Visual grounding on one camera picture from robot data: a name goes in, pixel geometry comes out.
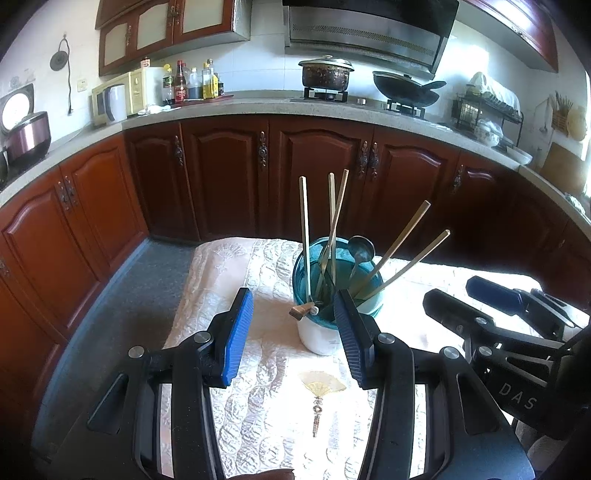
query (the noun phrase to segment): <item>dish rack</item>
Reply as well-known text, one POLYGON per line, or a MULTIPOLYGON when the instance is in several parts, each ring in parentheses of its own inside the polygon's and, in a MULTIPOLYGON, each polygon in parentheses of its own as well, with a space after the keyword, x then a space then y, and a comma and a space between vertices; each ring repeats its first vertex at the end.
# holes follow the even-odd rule
POLYGON ((519 125, 519 135, 515 143, 515 146, 518 147, 523 130, 523 114, 497 100, 490 92, 485 92, 482 95, 466 92, 465 95, 458 95, 452 104, 452 118, 456 120, 456 128, 472 133, 485 111, 494 114, 501 120, 501 128, 505 125, 505 121, 519 125))

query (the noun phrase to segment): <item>quilted tablecloth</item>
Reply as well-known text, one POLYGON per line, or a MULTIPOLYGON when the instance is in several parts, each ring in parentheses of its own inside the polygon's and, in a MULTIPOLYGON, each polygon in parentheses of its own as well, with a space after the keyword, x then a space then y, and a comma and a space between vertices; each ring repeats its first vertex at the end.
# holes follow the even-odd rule
MULTIPOLYGON (((223 390, 211 390, 220 455, 226 477, 275 468, 293 468, 298 480, 354 480, 365 452, 375 390, 363 391, 351 378, 344 352, 322 357, 300 342, 293 306, 291 272, 301 244, 286 240, 231 238, 195 250, 183 297, 165 348, 205 330, 216 313, 227 311, 238 288, 254 294, 254 316, 238 376, 223 390), (324 371, 347 389, 324 398, 316 438, 312 437, 314 395, 298 374, 324 371)), ((384 279, 407 262, 389 260, 384 279)), ((423 295, 439 288, 495 318, 499 327, 533 334, 517 317, 467 296, 466 281, 478 274, 509 288, 540 288, 522 275, 489 273, 445 265, 418 264, 386 290, 376 321, 410 347, 438 352, 461 350, 462 340, 427 317, 423 295)), ((173 475, 170 440, 170 386, 163 391, 161 452, 163 473, 173 475)), ((425 442, 424 389, 417 387, 415 441, 411 476, 423 471, 425 442)))

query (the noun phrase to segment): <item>stove burner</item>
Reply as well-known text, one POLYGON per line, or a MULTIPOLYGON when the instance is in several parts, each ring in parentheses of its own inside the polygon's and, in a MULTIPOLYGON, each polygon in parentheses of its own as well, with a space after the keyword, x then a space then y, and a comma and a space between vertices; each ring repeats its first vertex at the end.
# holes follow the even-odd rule
POLYGON ((425 109, 424 108, 417 108, 413 105, 402 105, 398 102, 393 102, 392 100, 388 100, 386 105, 386 110, 390 110, 391 112, 401 113, 402 115, 407 116, 414 116, 417 118, 425 118, 425 109))
POLYGON ((347 103, 347 92, 335 92, 334 90, 316 91, 313 88, 304 87, 304 98, 323 100, 325 102, 347 103))

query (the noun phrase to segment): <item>white bowl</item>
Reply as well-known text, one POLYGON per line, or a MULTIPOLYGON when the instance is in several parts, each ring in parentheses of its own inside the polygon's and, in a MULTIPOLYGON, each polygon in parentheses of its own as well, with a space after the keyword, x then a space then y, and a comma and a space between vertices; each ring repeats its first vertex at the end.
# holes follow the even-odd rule
POLYGON ((524 152, 522 149, 517 147, 507 147, 507 155, 509 155, 509 158, 515 160, 521 165, 527 165, 533 158, 529 153, 524 152))

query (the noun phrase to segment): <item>cabinet handle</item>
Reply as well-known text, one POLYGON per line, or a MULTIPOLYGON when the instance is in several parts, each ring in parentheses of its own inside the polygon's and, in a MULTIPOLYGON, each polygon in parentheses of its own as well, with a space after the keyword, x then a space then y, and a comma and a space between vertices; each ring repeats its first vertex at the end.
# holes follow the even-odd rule
POLYGON ((66 189, 68 191, 68 195, 70 196, 70 200, 74 206, 78 205, 78 201, 76 200, 76 189, 74 188, 74 184, 70 180, 68 176, 64 177, 66 181, 66 189))
POLYGON ((375 180, 378 177, 379 157, 378 157, 378 144, 374 143, 371 149, 371 158, 369 159, 369 171, 371 172, 371 180, 375 180))
POLYGON ((261 168, 267 166, 267 159, 269 158, 269 149, 267 148, 267 137, 265 132, 259 135, 259 165, 261 168))
POLYGON ((127 33, 125 34, 125 46, 129 47, 129 42, 131 41, 131 25, 127 26, 127 33))
POLYGON ((359 156, 359 160, 357 161, 357 176, 362 179, 365 177, 365 169, 368 166, 368 154, 369 154, 369 147, 367 142, 363 142, 363 146, 361 146, 361 155, 359 156))
POLYGON ((453 179, 452 194, 457 193, 457 191, 462 186, 462 177, 464 176, 465 170, 466 167, 464 165, 460 165, 460 168, 457 169, 456 178, 453 179))
POLYGON ((4 260, 2 258, 0 258, 0 274, 2 274, 4 278, 10 277, 10 270, 8 269, 6 263, 4 263, 4 260))
POLYGON ((66 188, 64 187, 64 184, 60 181, 57 182, 57 188, 60 192, 60 200, 64 204, 64 210, 67 212, 68 210, 70 210, 70 200, 68 198, 66 188))
POLYGON ((178 164, 184 166, 183 147, 181 147, 181 139, 178 135, 174 136, 174 156, 177 159, 178 164))

